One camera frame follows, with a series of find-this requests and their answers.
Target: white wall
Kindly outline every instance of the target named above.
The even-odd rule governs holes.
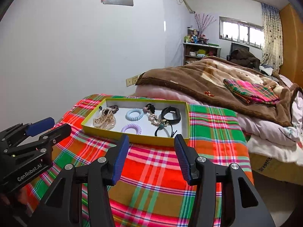
[[[171,33],[174,1],[14,0],[0,22],[0,130],[58,120],[93,93],[130,95],[126,78],[177,63],[163,26]]]
[[[226,58],[229,55],[231,42],[219,39],[219,17],[228,17],[232,19],[250,22],[256,25],[263,25],[261,3],[252,0],[189,0],[189,4],[200,17],[205,14],[211,14],[217,19],[212,23],[203,34],[209,38],[208,43],[219,44],[221,57]],[[194,17],[191,17],[191,25],[197,27]],[[262,58],[260,49],[250,47],[249,50],[257,58]]]
[[[165,31],[165,66],[183,65],[183,42],[191,15],[182,0],[163,0]]]

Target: hair tie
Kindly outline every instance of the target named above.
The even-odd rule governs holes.
[[[168,121],[168,120],[160,120],[160,124],[159,124],[159,127],[156,129],[155,131],[155,136],[157,136],[157,132],[158,130],[162,130],[164,129],[164,127],[170,125],[171,128],[172,128],[172,124]],[[172,129],[172,133],[171,133],[171,136],[170,137],[174,137],[174,135],[176,134],[177,130],[175,132],[173,132],[173,129]]]
[[[141,127],[137,124],[134,124],[134,123],[128,124],[122,128],[121,132],[124,133],[127,129],[135,129],[137,132],[136,135],[141,134]]]
[[[137,112],[139,113],[138,116],[136,117],[132,117],[130,116],[131,113],[134,113],[134,112]],[[129,110],[126,115],[125,115],[125,118],[128,120],[128,121],[138,121],[139,119],[141,119],[143,117],[144,113],[143,113],[143,110],[142,109],[139,109],[139,108],[134,108],[134,109],[131,109]]]

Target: blue spiral hair tie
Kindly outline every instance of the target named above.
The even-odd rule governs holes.
[[[134,113],[134,112],[139,113],[139,115],[136,116],[136,117],[130,116],[130,114],[131,114],[131,113]],[[131,110],[129,110],[129,111],[127,112],[127,114],[125,115],[125,118],[126,118],[127,120],[129,120],[129,121],[137,121],[137,120],[141,119],[141,118],[143,117],[143,115],[144,115],[144,113],[143,113],[143,110],[142,110],[142,109],[134,108],[134,109],[131,109]]]

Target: metal screw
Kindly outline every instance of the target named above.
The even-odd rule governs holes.
[[[99,163],[104,163],[106,161],[106,158],[105,157],[100,157],[99,159],[98,159],[98,162]]]
[[[234,170],[239,169],[239,165],[236,164],[236,163],[232,163],[230,166],[231,166],[231,168],[233,168]]]
[[[65,170],[70,170],[73,168],[73,165],[72,164],[67,164],[66,166],[64,166],[64,169]]]
[[[206,158],[203,157],[203,156],[199,156],[199,157],[198,157],[198,161],[199,161],[199,162],[205,162],[205,161],[206,161]]]

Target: wooden shelf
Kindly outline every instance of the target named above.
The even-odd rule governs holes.
[[[199,59],[203,59],[204,57],[199,57],[199,56],[192,56],[192,55],[185,55],[185,56],[187,56],[187,57],[193,57],[193,58],[199,58]]]
[[[208,45],[208,44],[192,44],[192,43],[183,43],[183,44],[192,45],[192,46],[202,46],[202,47],[206,47],[206,48],[220,49],[220,47],[211,46],[211,45]]]

